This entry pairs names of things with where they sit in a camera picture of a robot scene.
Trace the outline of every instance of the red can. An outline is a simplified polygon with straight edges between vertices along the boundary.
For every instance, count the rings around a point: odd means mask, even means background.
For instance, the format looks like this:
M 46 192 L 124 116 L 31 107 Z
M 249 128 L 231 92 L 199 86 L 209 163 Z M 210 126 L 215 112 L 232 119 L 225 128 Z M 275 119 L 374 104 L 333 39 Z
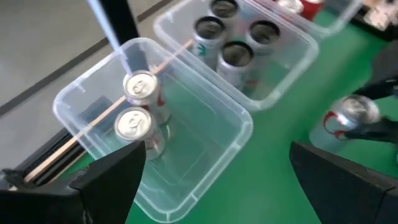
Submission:
M 304 5 L 303 17 L 312 21 L 313 18 L 322 10 L 325 0 L 301 0 Z

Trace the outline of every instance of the wooden stick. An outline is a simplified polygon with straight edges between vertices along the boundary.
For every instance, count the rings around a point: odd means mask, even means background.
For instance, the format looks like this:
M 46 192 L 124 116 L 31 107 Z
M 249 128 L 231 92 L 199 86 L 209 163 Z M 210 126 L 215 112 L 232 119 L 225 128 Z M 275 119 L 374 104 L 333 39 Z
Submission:
M 189 40 L 187 43 L 183 45 L 183 47 L 176 51 L 170 58 L 167 58 L 163 63 L 161 63 L 158 67 L 155 67 L 152 71 L 154 74 L 158 74 L 161 72 L 163 69 L 166 68 L 166 66 L 173 60 L 175 59 L 178 55 L 182 53 L 185 49 L 189 48 L 193 44 L 193 40 Z M 83 131 L 80 131 L 76 136 L 71 138 L 67 143 L 65 143 L 63 146 L 61 146 L 55 153 L 53 153 L 50 157 L 48 157 L 43 163 L 41 163 L 39 166 L 37 166 L 32 172 L 30 172 L 26 177 L 25 181 L 29 182 L 32 179 L 38 177 L 40 174 L 42 174 L 46 169 L 48 169 L 54 162 L 56 162 L 60 157 L 66 154 L 66 152 L 77 142 L 79 138 L 81 138 L 84 133 L 87 133 L 89 130 L 91 130 L 94 126 L 96 126 L 100 121 L 102 121 L 107 115 L 110 114 L 113 110 L 115 110 L 124 100 L 126 99 L 125 96 L 122 96 L 118 101 L 116 101 L 112 106 L 110 106 L 108 109 L 106 109 L 103 113 L 101 113 L 95 120 L 93 120 L 88 126 L 84 128 Z

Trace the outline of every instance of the can held by gripper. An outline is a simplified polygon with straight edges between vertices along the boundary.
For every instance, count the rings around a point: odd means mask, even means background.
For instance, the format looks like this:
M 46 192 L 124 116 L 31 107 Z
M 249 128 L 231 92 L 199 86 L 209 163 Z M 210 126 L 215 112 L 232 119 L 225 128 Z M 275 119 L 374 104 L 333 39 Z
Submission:
M 373 100 L 359 95 L 346 96 L 336 101 L 310 132 L 310 141 L 315 147 L 337 153 L 349 142 L 345 132 L 360 124 L 378 122 L 380 117 L 379 108 Z

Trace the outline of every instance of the can top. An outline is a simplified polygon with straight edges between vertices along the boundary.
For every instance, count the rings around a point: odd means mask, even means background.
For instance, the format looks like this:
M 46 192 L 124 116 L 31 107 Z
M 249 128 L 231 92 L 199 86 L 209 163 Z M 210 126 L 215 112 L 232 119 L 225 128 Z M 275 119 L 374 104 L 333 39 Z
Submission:
M 122 111 L 115 120 L 114 129 L 123 139 L 135 141 L 143 138 L 152 126 L 152 117 L 144 108 L 132 107 Z
M 312 3 L 312 4 L 321 4 L 321 3 L 325 2 L 325 0 L 304 0 L 304 1 Z
M 215 16 L 230 18 L 235 16 L 239 6 L 235 0 L 213 0 L 210 3 L 210 10 Z
M 151 96 L 158 85 L 157 77 L 153 73 L 138 71 L 127 79 L 124 91 L 128 97 L 140 100 Z
M 204 39 L 217 39 L 225 30 L 224 23 L 216 17 L 205 16 L 198 19 L 195 23 L 196 33 Z
M 304 5 L 300 0 L 279 0 L 278 5 L 296 14 L 300 14 L 304 10 Z
M 343 100 L 342 109 L 349 120 L 361 124 L 374 123 L 380 119 L 380 111 L 377 104 L 365 96 L 347 96 Z
M 251 62 L 254 52 L 244 42 L 231 41 L 224 44 L 221 49 L 221 55 L 226 63 L 234 67 L 243 67 Z
M 256 21 L 250 25 L 250 36 L 260 44 L 275 42 L 280 36 L 279 27 L 270 21 Z

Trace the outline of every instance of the pull tab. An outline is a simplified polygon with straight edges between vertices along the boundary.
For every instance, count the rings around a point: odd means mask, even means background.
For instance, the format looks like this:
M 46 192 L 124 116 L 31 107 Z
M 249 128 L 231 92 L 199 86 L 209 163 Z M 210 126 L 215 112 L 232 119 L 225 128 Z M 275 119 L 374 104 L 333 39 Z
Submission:
M 139 115 L 134 115 L 133 118 L 129 121 L 129 128 L 131 128 L 134 132 L 137 131 L 138 126 L 141 124 L 142 118 Z
M 139 81 L 137 82 L 134 87 L 132 88 L 132 90 L 134 91 L 135 94 L 140 94 L 142 93 L 142 91 L 144 90 L 145 86 L 147 86 L 145 84 L 145 82 L 143 81 Z

